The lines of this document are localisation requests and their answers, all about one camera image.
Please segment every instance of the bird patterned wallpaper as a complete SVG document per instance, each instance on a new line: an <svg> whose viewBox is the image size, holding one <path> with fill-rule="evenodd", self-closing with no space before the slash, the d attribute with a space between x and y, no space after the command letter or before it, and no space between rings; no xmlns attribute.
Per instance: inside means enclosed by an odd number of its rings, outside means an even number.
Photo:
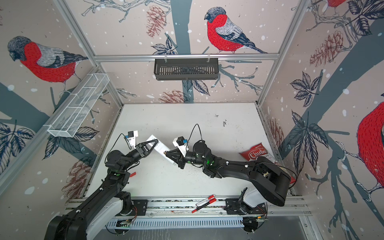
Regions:
<svg viewBox="0 0 384 240"><path fill-rule="evenodd" d="M2 1L0 35L2 177L92 65L51 0ZM117 112L105 90L73 138L43 140L0 195L0 239L44 238L48 222L81 196Z"/></svg>
<svg viewBox="0 0 384 240"><path fill-rule="evenodd" d="M67 3L98 55L174 55L277 53L298 0ZM154 79L154 62L102 66L121 89L125 103L167 103L257 101L272 64L272 60L220 61L216 81L161 82Z"/></svg>
<svg viewBox="0 0 384 240"><path fill-rule="evenodd" d="M324 239L384 237L384 2L315 1L262 104Z"/></svg>

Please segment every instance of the red marker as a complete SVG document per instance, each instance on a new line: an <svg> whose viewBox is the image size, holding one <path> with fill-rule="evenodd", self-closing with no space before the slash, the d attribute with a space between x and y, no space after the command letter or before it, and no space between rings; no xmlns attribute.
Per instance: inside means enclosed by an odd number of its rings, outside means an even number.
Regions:
<svg viewBox="0 0 384 240"><path fill-rule="evenodd" d="M214 198L214 197L215 197L215 195L212 194L211 196L207 197L206 199L204 199L204 200L202 200L202 201L196 203L196 206L202 204L202 203L205 202L205 201L211 200L211 199Z"/></svg>
<svg viewBox="0 0 384 240"><path fill-rule="evenodd" d="M192 213L197 212L198 210L202 209L203 207L206 207L206 206L208 206L209 204L214 203L214 202L216 202L216 198L211 199L211 200L209 200L209 202L207 202L207 203L205 203L205 204L203 204L203 205L197 207L195 210L192 211Z"/></svg>

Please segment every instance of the robotic arm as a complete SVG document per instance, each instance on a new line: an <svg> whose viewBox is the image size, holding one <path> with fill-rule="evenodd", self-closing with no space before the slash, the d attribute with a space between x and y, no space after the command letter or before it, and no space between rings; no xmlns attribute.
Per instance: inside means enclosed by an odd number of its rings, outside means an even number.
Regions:
<svg viewBox="0 0 384 240"><path fill-rule="evenodd" d="M149 143L153 143L151 148L147 147ZM52 219L44 240L91 240L116 214L128 214L133 208L131 195L121 191L130 176L127 169L141 158L147 157L157 143L157 139L139 143L127 155L119 150L110 152L105 164L108 174L100 188L67 215ZM112 198L116 198L118 205L112 211L102 211Z"/></svg>
<svg viewBox="0 0 384 240"><path fill-rule="evenodd" d="M250 181L268 202L284 206L291 177L265 157L255 161L228 161L211 153L205 141L199 140L188 151L187 140L175 139L178 149L166 152L166 156L183 169L186 163L201 164L209 177L234 177Z"/></svg>

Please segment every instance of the white mesh basket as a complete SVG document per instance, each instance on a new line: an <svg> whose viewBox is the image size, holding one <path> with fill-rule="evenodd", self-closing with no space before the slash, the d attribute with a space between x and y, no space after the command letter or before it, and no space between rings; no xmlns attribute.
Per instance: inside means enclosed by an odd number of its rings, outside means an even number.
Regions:
<svg viewBox="0 0 384 240"><path fill-rule="evenodd" d="M48 129L54 137L73 137L109 83L107 74L94 73Z"/></svg>

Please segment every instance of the white table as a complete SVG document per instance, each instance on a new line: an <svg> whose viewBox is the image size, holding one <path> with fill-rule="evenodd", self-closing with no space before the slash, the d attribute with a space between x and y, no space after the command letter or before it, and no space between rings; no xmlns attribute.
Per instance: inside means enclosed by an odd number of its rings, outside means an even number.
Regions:
<svg viewBox="0 0 384 240"><path fill-rule="evenodd" d="M262 142L272 153L260 117L253 103L209 103L209 104L127 104L124 106L106 151L87 191L90 196L107 176L104 159L120 133L139 131L136 144L144 142L150 135L156 136L170 149L172 141L183 136L188 139L193 126L198 123L203 140L212 154L231 161L244 161L239 154ZM196 127L189 147L200 139ZM113 150L127 154L130 150L121 136ZM253 187L249 181L236 178L213 178L206 176L201 168L186 164L184 169L172 165L159 153L140 160L140 165L131 169L136 175L129 179L124 191L132 197L206 197L240 195L245 187Z"/></svg>

